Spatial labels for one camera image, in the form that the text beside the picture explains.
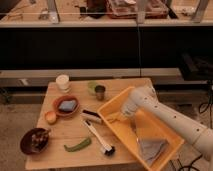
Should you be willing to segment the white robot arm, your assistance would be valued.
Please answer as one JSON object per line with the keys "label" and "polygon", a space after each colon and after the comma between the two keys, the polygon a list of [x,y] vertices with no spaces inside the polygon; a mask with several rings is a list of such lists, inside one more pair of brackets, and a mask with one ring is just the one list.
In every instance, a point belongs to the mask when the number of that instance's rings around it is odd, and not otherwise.
{"label": "white robot arm", "polygon": [[213,130],[159,102],[155,90],[149,86],[131,88],[121,107],[122,113],[133,117],[138,109],[151,112],[175,130],[199,151],[206,160],[213,161]]}

